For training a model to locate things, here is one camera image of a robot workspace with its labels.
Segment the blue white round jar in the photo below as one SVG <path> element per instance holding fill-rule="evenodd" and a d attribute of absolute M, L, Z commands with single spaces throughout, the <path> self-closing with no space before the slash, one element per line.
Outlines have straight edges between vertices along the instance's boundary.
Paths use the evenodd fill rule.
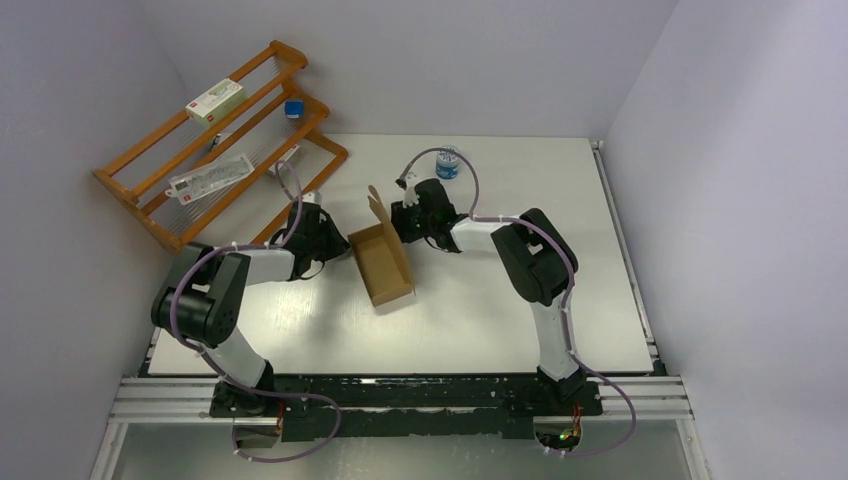
<path fill-rule="evenodd" d="M 458 157 L 459 150 L 452 145 L 443 145 L 436 152 L 435 173 L 443 180 L 451 180 L 458 174 L 462 161 Z"/>

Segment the orange wooden rack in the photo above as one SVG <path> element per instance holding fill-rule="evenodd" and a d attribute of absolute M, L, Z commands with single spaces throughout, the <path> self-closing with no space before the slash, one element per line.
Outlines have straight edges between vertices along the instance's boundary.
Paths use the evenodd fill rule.
<path fill-rule="evenodd" d="M 287 221 L 292 202 L 267 174 L 294 145 L 306 154 L 285 181 L 306 192 L 323 186 L 349 157 L 348 150 L 326 136 L 322 123 L 329 108 L 297 83 L 308 65 L 298 49 L 278 40 L 233 71 L 247 99 L 206 129 L 181 110 L 143 137 L 94 177 L 170 254 L 192 241 L 209 243 L 269 240 Z M 284 115 L 286 100 L 305 103 L 302 119 Z M 169 179 L 215 160 L 245 154 L 254 165 L 246 179 L 181 205 L 165 195 Z"/>

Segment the brown cardboard box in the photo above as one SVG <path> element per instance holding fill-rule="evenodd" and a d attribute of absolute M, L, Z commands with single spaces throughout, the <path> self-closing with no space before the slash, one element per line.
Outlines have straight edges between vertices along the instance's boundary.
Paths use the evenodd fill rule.
<path fill-rule="evenodd" d="M 368 298 L 379 307 L 413 294 L 416 285 L 403 243 L 373 185 L 368 186 L 367 200 L 378 222 L 350 233 L 347 241 Z"/>

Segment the small grey white box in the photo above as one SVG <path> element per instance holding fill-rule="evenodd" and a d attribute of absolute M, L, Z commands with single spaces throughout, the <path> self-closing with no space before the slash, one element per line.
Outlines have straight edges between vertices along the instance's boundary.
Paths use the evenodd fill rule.
<path fill-rule="evenodd" d="M 302 146 L 294 145 L 268 168 L 267 174 L 275 176 L 278 170 L 285 168 L 285 164 L 297 165 L 305 154 L 306 150 Z"/>

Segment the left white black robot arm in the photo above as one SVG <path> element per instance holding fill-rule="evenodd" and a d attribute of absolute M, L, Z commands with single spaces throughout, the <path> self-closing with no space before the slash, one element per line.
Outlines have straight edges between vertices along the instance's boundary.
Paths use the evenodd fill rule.
<path fill-rule="evenodd" d="M 267 246 L 184 247 L 153 300 L 151 322 L 214 362 L 224 381 L 238 388 L 237 403 L 251 415 L 264 415 L 275 406 L 277 388 L 270 362 L 237 327 L 245 289 L 305 280 L 314 263 L 349 249 L 319 194 L 308 193 Z"/>

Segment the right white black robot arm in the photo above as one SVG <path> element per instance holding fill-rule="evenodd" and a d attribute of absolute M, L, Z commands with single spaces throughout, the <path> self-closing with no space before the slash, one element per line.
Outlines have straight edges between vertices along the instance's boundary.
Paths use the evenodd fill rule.
<path fill-rule="evenodd" d="M 547 215 L 530 208 L 516 217 L 460 214 L 437 178 L 412 173 L 396 184 L 404 197 L 390 205 L 391 222 L 404 243 L 425 240 L 444 252 L 497 255 L 519 297 L 533 313 L 538 343 L 542 406 L 562 414 L 578 399 L 585 370 L 574 359 L 569 324 L 577 257 Z"/>

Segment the small blue cube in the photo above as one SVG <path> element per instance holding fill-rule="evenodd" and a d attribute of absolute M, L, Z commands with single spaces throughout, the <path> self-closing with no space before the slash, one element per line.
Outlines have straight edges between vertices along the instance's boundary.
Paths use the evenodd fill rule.
<path fill-rule="evenodd" d="M 300 99 L 286 100 L 283 104 L 284 115 L 287 119 L 302 119 L 305 112 L 305 103 Z"/>

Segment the clear plastic packet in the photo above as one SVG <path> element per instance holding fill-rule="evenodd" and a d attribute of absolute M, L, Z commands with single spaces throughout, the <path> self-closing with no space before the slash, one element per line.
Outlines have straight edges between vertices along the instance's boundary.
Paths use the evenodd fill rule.
<path fill-rule="evenodd" d="M 187 205 L 250 176 L 254 165 L 245 154 L 215 160 L 169 179 L 165 195 Z"/>

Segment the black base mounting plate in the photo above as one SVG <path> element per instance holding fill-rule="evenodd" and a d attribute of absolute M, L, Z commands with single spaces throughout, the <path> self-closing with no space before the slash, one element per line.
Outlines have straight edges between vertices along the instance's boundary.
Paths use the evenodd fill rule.
<path fill-rule="evenodd" d="M 281 375 L 278 397 L 218 382 L 209 415 L 267 418 L 283 442 L 341 438 L 498 434 L 534 439 L 541 417 L 598 416 L 598 385 L 577 373 L 556 383 L 542 372 L 468 375 Z"/>

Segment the aluminium frame rails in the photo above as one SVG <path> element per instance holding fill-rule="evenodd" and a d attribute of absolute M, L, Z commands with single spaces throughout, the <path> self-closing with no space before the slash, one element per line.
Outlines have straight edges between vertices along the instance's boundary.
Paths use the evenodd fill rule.
<path fill-rule="evenodd" d="M 579 269 L 568 320 L 574 359 L 599 387 L 602 412 L 534 421 L 535 448 L 583 457 L 576 445 L 585 419 L 688 420 L 690 403 L 677 377 L 657 375 L 651 332 L 616 218 L 599 150 L 577 138 L 333 134 L 349 157 L 317 191 L 340 233 L 378 222 L 368 206 L 373 185 L 390 213 L 403 198 L 395 181 L 410 171 L 438 178 L 436 152 L 456 147 L 462 161 L 451 180 L 438 178 L 458 213 L 516 217 L 541 209 L 575 253 Z M 403 243 L 415 280 L 413 294 L 374 307 L 353 252 L 314 263 L 305 280 L 248 286 L 237 327 L 276 375 L 413 376 L 535 373 L 539 343 L 530 305 L 491 253 L 449 253 L 420 239 Z M 150 375 L 124 380 L 109 419 L 121 441 L 131 423 L 228 424 L 233 452 L 281 441 L 267 418 L 209 415 L 214 362 L 158 328 Z M 331 441 L 300 442 L 315 454 Z"/>

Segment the green white carton box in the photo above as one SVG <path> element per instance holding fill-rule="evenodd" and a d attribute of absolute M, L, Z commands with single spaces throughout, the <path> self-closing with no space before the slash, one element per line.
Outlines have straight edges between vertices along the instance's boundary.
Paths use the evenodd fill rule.
<path fill-rule="evenodd" d="M 185 112 L 189 119 L 208 129 L 246 99 L 245 88 L 236 81 L 225 78 L 189 102 Z"/>

